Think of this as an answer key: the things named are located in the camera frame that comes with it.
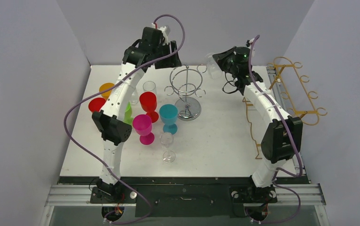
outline gray wall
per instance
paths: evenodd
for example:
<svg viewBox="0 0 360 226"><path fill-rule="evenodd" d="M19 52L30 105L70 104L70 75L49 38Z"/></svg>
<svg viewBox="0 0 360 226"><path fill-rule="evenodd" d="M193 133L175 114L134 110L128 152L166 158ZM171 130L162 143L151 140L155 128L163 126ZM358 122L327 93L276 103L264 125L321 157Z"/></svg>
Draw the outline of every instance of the gray wall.
<svg viewBox="0 0 360 226"><path fill-rule="evenodd" d="M89 70L55 0L0 0L0 225L40 222Z"/></svg>
<svg viewBox="0 0 360 226"><path fill-rule="evenodd" d="M328 111L304 127L309 177L322 185L332 226L360 225L360 1L316 0L285 56L303 63L316 105ZM291 96L301 94L298 80L289 84Z"/></svg>
<svg viewBox="0 0 360 226"><path fill-rule="evenodd" d="M202 63L208 53L223 52L260 34L254 64L282 56L313 0L57 0L92 65L120 63L142 29L161 14L184 24L186 42L179 53L184 63ZM170 39L181 40L171 18Z"/></svg>

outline red cup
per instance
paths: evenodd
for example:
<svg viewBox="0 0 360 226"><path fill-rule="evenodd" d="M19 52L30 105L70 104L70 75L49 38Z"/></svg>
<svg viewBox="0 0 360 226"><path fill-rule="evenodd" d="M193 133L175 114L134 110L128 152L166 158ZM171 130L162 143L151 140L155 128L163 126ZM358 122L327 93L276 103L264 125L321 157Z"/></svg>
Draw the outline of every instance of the red cup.
<svg viewBox="0 0 360 226"><path fill-rule="evenodd" d="M157 102L156 102L156 96L152 92L145 92L140 95L140 104L144 111L147 112L146 115L148 115L152 123L158 121L159 115L156 110Z"/></svg>
<svg viewBox="0 0 360 226"><path fill-rule="evenodd" d="M89 103L89 110L91 112L99 112L101 110L101 107L104 106L105 102L106 100L102 97L92 99Z"/></svg>

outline gold wire rack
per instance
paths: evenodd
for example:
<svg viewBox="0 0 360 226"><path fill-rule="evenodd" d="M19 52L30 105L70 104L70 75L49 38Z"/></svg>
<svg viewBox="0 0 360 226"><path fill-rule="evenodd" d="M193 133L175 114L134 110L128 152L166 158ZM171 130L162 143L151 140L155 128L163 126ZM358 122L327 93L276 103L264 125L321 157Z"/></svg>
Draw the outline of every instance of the gold wire rack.
<svg viewBox="0 0 360 226"><path fill-rule="evenodd" d="M285 59L289 62L289 64L277 64L276 62L278 62L281 59ZM311 109L305 109L305 110L297 110L295 107L295 104L290 96L290 94L288 93L288 89L286 84L284 83L284 80L281 76L283 70L286 67L291 67L294 69L296 76L298 77L299 82L301 83L301 86L303 88L303 90L305 91L305 94L309 100L309 103L311 104ZM299 118L301 118L302 122L306 125L310 125L310 126L314 126L317 125L320 121L320 116L325 116L327 115L327 110L324 107L315 107L314 103L312 100L317 99L319 96L317 94L316 91L307 91L304 83L308 83L309 80L309 76L307 75L302 75L300 76L298 73L297 69L302 68L302 64L300 62L295 62L293 63L290 59L283 57L283 56L279 56L274 58L273 63L268 64L268 69L270 70L275 70L276 71L276 76L274 77L273 82L271 83L269 89L273 89L273 86L276 83L281 83L283 85L284 91L280 92L280 96L281 98L283 98L284 100L289 100L289 102L291 103L292 108L287 108L287 110L290 110L294 113L293 117L298 116ZM253 134L252 134L252 122L249 120L248 118L248 107L253 106L253 104L247 100L246 98L243 99L243 102L245 103L245 107L246 107L246 119L250 124L250 133L251 133L251 138L252 140L255 142L255 146L256 146L256 151L257 151L257 156L255 157L255 159L262 159L262 157L260 157L260 153L259 153L259 147L261 147L261 144L258 144L258 142L256 141L256 139L254 138ZM306 115L316 115L317 120L315 123L310 123L307 121L303 120L303 117Z"/></svg>

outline white tabletop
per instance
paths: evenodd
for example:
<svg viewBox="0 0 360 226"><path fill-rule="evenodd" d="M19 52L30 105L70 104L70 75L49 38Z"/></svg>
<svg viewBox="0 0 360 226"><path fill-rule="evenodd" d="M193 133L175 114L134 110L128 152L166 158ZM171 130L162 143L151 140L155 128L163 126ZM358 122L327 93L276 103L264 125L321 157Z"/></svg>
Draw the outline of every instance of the white tabletop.
<svg viewBox="0 0 360 226"><path fill-rule="evenodd" d="M120 72L120 65L94 65L83 97L98 92L99 87L106 82L115 83ZM269 77L264 66L254 66L253 70L270 86ZM171 89L164 88L169 84L172 69L148 69L137 85L137 91L142 93L142 84L154 81L157 86L159 108L164 104L174 104L179 98L176 95L167 96ZM261 160L255 159L256 148L250 136L249 123L245 116L245 104L239 92L225 94L221 88L226 82L219 78L212 80L203 74L201 88L206 90L202 98L195 97L202 107L201 115L193 121L177 120L178 132L174 135L173 150L176 160L167 164L162 160L159 136L163 123L158 120L153 124L155 141L145 146L139 141L139 135L133 130L125 142L122 152L121 175L126 177L248 177L255 172ZM190 74L189 82L199 84L199 76ZM185 83L185 76L178 75L175 85ZM101 133L97 130L88 103L82 104L73 130L73 137L99 157L103 157ZM140 104L132 106L133 117L144 114ZM254 109L249 108L249 116L253 123L253 133L260 141L266 127L263 120ZM295 172L290 160L284 168ZM72 141L69 143L65 160L61 169L62 177L99 176L102 169L100 162L80 149ZM280 177L287 177L280 172Z"/></svg>

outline purple hose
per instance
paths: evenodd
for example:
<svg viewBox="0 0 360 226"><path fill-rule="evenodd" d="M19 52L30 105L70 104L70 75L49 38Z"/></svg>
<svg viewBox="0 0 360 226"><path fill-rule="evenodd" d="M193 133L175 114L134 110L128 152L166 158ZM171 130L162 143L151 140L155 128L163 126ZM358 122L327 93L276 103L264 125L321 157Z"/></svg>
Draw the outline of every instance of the purple hose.
<svg viewBox="0 0 360 226"><path fill-rule="evenodd" d="M253 51L253 49L254 49L255 42L256 42L256 40L259 39L259 37L260 37L260 35L257 35L257 36L255 37L254 41L252 42L251 50L250 50L251 53L252 53L252 51ZM254 74L252 74L251 58L252 58L252 54L249 56L249 59L248 59L249 74L251 75L252 82L254 83L254 85L256 86L256 88L257 88L261 93L263 93L263 90L258 86L258 84L256 84ZM276 103L275 103L275 102L270 98L270 96L267 95L266 93L264 93L263 95L270 101L270 103L271 103L272 105L274 105L274 110L276 110L278 116L279 116L280 119L281 119L281 122L282 122L283 125L284 125L284 128L286 129L286 132L287 132L287 134L288 134L288 137L290 138L291 146L292 146L292 148L293 148L293 150L294 150L294 153L295 153L295 155L296 155L296 158L297 158L297 160L298 160L298 165L299 165L299 173L298 173L298 174L293 174L293 173L291 173L291 172L289 172L289 171L287 171L287 170L285 170L285 169L283 169L283 168L280 168L280 167L278 167L277 170L281 170L281 171L285 172L286 174L291 175L291 176L296 177L296 178L297 178L297 177L300 177L300 176L302 176L302 161L301 161L301 157L299 156L298 149L296 148L296 145L295 145L294 139L293 139L293 137L292 137L290 128L288 127L288 125L287 125L287 123L286 123L286 120L284 120L283 116L281 115L280 110L277 108ZM288 187L280 186L280 185L276 184L276 182L274 182L274 180L276 179L277 174L278 174L278 171L276 171L276 172L274 173L274 176L273 176L273 178L272 178L272 182L273 182L274 186L279 187L279 188L286 189L286 190L294 193L294 194L296 195L296 197L298 198L298 208L296 209L296 212L295 212L292 216L290 216L290 217L288 217L288 218L286 218L286 219L277 220L277 221L263 221L263 222L260 222L260 223L262 223L262 224L278 224L278 223L286 222L286 221L291 220L292 218L294 218L294 217L299 213L299 210L301 209L301 198L299 197L298 193L295 192L294 190L288 188Z"/></svg>
<svg viewBox="0 0 360 226"><path fill-rule="evenodd" d="M156 24L156 21L157 21L159 18L164 17L164 16L171 17L171 18L175 19L175 20L179 23L179 25L180 25L180 27L181 27L181 30L182 30L182 32L183 32L183 39L181 40L181 44L179 45L179 48L178 48L177 50L173 51L171 54L168 54L168 55L166 55L166 56L157 58L157 59L155 59L155 60L151 60L151 61L149 61L149 62L146 62L145 64L140 65L139 67L137 67L136 69L134 69L133 71L131 71L128 75L126 75L126 76L123 78L123 81L126 80L126 79L128 79L132 74L134 74L134 73L135 73L136 71L138 71L139 69L141 69L141 68L143 68L143 67L145 67L145 66L152 65L152 64L154 64L154 63L156 63L156 62L158 62L158 61L160 61L160 60L163 60L163 59L166 59L166 58L168 58L168 57L171 57L171 56L175 55L175 54L181 49L181 47L183 46L184 40L185 40L185 38L186 38L186 33L185 33L185 31L184 31L183 24L180 22L179 19L177 19L175 16L170 15L170 14L163 14L163 15L158 16L158 17L154 20L154 24ZM99 157L96 156L94 153L92 153L91 151L89 151L87 148L85 148L84 146L82 146L79 142L77 142L77 141L73 138L72 134L69 132L69 130L68 130L68 128L67 128L67 124L66 124L66 121L67 121L68 116L70 115L70 113L71 113L75 108L79 107L82 103L90 100L91 98L94 98L94 97L96 97L96 96L99 96L99 95L107 92L107 91L110 91L110 90L115 89L115 88L118 87L120 84L122 84L122 81L119 81L117 84L115 84L113 87L111 87L111 88L109 88L109 89L107 89L107 90L101 91L101 92L99 92L99 93L96 93L96 94L94 94L94 95L91 95L91 96L83 99L83 100L80 101L78 104L76 104L76 105L73 106L71 109L69 109L69 111L66 113L65 118L64 118L64 128L65 128L65 132L66 132L66 134L68 135L68 137L69 137L77 146L79 146L79 147L80 147L81 149L83 149L85 152L87 152L88 154L90 154L91 156L93 156L94 158L96 158L100 163L102 163L102 165L104 165L104 167L106 167L106 169L108 170L108 172L109 172L117 181L119 181L120 183L122 183L122 184L123 184L124 186L126 186L128 189L134 191L134 192L135 192L137 195L139 195L139 196L148 204L148 206L150 207L149 213L147 213L146 215L144 215L144 216L142 216L142 217L140 217L140 218L138 218L138 219L131 220L131 221L126 221L126 222L117 222L117 223L116 223L116 222L112 222L113 224L116 224L116 225L125 225L125 224L134 223L134 222L140 221L140 220L142 220L142 219L144 219L144 218L147 218L147 217L151 214L151 212L152 212L152 205L151 205L151 203L150 203L142 194L140 194L137 190L135 190L134 188L130 187L130 186L129 186L127 183L125 183L124 181L120 180L120 178L118 178L118 177L112 172L112 170L109 168L108 164L106 164L101 158L99 158ZM107 217L108 217L110 214L112 214L112 213L114 213L114 211L111 211L111 212L107 213L107 214L104 216L104 218L107 218Z"/></svg>

